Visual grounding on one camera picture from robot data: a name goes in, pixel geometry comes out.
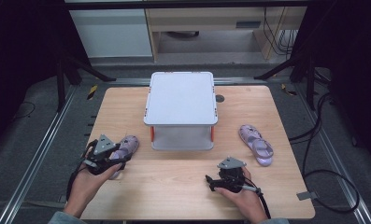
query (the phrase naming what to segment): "tripod leg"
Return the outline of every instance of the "tripod leg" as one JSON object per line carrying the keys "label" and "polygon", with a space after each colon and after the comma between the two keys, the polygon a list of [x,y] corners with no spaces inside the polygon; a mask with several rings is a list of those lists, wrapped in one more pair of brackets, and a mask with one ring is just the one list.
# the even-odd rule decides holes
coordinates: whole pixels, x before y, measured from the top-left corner
{"label": "tripod leg", "polygon": [[80,76],[77,67],[66,61],[64,56],[61,59],[64,74],[68,78],[69,83],[71,83],[71,85],[79,85],[82,81],[82,77]]}
{"label": "tripod leg", "polygon": [[107,77],[97,71],[95,71],[94,69],[92,69],[90,66],[78,61],[77,59],[73,58],[73,57],[66,57],[66,59],[72,63],[72,64],[75,64],[76,66],[80,67],[81,69],[85,70],[86,72],[92,74],[93,76],[95,77],[98,77],[99,79],[105,81],[105,82],[109,82],[109,81],[116,81],[116,78],[113,78],[113,77]]}
{"label": "tripod leg", "polygon": [[254,79],[261,79],[261,80],[268,79],[287,67],[295,66],[295,64],[298,63],[302,59],[302,56],[303,56],[303,53],[298,52],[295,56],[292,56],[289,60],[285,61],[284,63],[279,64],[278,66],[268,71],[267,73],[261,76],[255,77]]}

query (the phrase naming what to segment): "white lid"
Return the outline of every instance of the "white lid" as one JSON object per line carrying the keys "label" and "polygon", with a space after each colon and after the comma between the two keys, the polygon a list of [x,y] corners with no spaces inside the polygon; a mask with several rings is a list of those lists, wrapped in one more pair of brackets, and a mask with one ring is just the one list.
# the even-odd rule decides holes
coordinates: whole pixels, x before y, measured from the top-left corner
{"label": "white lid", "polygon": [[144,122],[149,126],[215,125],[214,78],[210,72],[152,74]]}

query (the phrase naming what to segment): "person's arm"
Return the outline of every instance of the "person's arm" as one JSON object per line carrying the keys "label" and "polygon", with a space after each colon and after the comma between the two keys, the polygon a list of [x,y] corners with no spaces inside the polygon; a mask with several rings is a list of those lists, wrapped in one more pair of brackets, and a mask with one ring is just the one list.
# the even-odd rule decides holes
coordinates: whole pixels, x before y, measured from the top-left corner
{"label": "person's arm", "polygon": [[258,224],[290,224],[287,218],[272,218]]}
{"label": "person's arm", "polygon": [[63,210],[64,214],[56,213],[53,218],[50,220],[49,224],[55,223],[64,223],[58,218],[69,218],[70,223],[75,217],[77,220],[82,215],[83,211],[86,209],[86,206],[94,198],[97,191],[100,187],[121,167],[120,164],[109,167],[105,172],[100,175],[93,175],[86,168],[85,164],[82,164],[79,168],[79,173],[74,180],[71,189],[71,195],[69,196],[68,202],[65,205]]}
{"label": "person's arm", "polygon": [[[242,170],[244,176],[247,179],[251,179],[251,173],[247,168],[242,167]],[[268,220],[261,201],[255,192],[245,189],[242,189],[238,193],[233,193],[232,191],[223,188],[215,188],[215,190],[225,198],[232,201],[238,207],[240,213],[251,223],[275,223],[275,220],[272,220],[273,222]],[[285,222],[278,223],[288,223],[287,219],[281,221]]]}

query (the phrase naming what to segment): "black floor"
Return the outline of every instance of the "black floor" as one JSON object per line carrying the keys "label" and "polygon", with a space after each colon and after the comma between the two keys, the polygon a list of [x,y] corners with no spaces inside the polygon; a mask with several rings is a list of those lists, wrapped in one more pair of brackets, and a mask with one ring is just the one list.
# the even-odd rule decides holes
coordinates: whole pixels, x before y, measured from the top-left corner
{"label": "black floor", "polygon": [[[253,77],[267,71],[269,66],[256,65],[195,65],[187,66],[190,70],[211,71],[215,77]],[[101,72],[112,77],[148,78],[154,71],[181,70],[183,67],[144,66],[136,67],[99,67]],[[289,137],[294,137],[313,127],[312,115],[303,100],[304,83],[292,84],[288,79],[289,71],[270,78],[267,82],[248,83],[249,85],[266,85],[270,88],[278,107],[281,120]],[[37,167],[37,173],[25,191],[25,202],[57,203],[65,195],[69,174],[75,167],[77,158],[88,141],[91,124],[97,115],[99,106],[107,88],[119,87],[119,84],[103,83],[89,74],[82,73],[83,81],[76,88],[66,86],[66,91],[75,90],[71,105],[51,141],[46,156]],[[281,84],[286,84],[286,91]],[[92,100],[87,100],[92,85],[98,85]],[[315,102],[326,92],[324,85],[315,84]],[[0,216],[7,201],[15,193],[16,188],[37,150],[41,147],[45,133],[56,116],[57,90],[55,78],[50,78],[35,84],[29,89],[21,105],[18,118],[7,128],[6,134],[0,139]],[[354,147],[351,134],[338,112],[335,101],[328,101],[322,108],[321,134],[326,134],[329,143],[335,149],[343,169],[351,178],[362,197],[362,205],[368,215],[371,215],[371,156],[365,148]],[[327,141],[316,135],[310,145],[307,155],[306,171],[317,169],[335,170],[338,164],[332,163],[330,151],[325,149]],[[307,142],[293,144],[293,153],[302,169],[303,159],[307,150]],[[339,179],[333,175],[316,174],[306,180],[307,186],[316,191],[320,200],[329,207],[339,210],[350,209],[349,201]],[[319,203],[313,202],[316,216],[311,220],[290,220],[291,223],[371,223],[371,218],[362,221],[356,213],[338,214]],[[47,223],[58,208],[48,208],[24,204],[18,211],[13,223]]]}

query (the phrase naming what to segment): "white plastic box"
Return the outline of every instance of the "white plastic box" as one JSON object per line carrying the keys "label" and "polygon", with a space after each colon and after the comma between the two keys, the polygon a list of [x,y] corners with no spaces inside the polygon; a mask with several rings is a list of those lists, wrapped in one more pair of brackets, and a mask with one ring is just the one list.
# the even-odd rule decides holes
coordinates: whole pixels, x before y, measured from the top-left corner
{"label": "white plastic box", "polygon": [[156,150],[210,150],[218,122],[214,77],[209,72],[157,72],[144,114]]}

